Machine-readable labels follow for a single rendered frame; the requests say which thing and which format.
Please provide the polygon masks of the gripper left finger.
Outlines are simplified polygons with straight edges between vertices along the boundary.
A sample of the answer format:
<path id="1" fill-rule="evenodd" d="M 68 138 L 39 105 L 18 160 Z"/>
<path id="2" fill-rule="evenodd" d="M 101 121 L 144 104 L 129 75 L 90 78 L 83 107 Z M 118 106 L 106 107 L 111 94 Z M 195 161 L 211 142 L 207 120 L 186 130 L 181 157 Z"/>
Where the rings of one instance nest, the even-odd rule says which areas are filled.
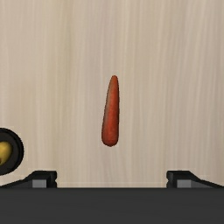
<path id="1" fill-rule="evenodd" d="M 56 171 L 34 171 L 24 179 L 1 185 L 1 188 L 56 188 Z"/>

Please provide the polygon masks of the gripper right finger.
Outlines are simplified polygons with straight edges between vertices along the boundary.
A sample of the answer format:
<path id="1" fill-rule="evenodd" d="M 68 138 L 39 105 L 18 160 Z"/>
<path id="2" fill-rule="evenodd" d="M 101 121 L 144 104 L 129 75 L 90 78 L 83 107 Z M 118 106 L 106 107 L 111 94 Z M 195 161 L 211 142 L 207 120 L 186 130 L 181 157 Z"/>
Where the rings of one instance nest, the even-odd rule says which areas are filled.
<path id="1" fill-rule="evenodd" d="M 167 188 L 222 188 L 222 185 L 200 179 L 190 171 L 168 171 L 166 178 Z"/>

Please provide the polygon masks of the yellow round fruit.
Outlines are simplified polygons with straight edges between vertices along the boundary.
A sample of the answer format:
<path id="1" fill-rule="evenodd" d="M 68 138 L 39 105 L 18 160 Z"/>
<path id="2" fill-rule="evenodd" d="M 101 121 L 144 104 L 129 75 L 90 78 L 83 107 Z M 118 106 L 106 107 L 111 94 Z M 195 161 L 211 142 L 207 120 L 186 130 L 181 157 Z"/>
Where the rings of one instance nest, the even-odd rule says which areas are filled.
<path id="1" fill-rule="evenodd" d="M 8 142 L 0 142 L 0 165 L 5 164 L 12 154 L 12 146 Z"/>

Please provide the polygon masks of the orange carrot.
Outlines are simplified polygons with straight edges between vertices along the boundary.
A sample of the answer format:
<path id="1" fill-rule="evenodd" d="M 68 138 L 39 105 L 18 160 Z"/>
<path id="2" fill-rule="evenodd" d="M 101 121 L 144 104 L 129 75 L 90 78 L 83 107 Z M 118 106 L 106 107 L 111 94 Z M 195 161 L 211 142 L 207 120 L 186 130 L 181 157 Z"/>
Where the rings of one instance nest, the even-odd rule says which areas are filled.
<path id="1" fill-rule="evenodd" d="M 119 102 L 119 82 L 113 75 L 108 84 L 101 129 L 101 140 L 108 147 L 116 145 L 119 138 Z"/>

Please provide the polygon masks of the black bowl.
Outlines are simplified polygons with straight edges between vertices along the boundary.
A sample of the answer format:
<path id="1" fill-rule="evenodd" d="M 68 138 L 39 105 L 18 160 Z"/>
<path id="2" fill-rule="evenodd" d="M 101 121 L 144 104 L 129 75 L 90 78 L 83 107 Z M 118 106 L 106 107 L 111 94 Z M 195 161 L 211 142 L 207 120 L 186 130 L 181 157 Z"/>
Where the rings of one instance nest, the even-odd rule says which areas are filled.
<path id="1" fill-rule="evenodd" d="M 21 164 L 24 157 L 24 145 L 21 138 L 12 130 L 0 128 L 0 142 L 8 142 L 12 146 L 9 160 L 0 165 L 0 176 L 14 172 Z"/>

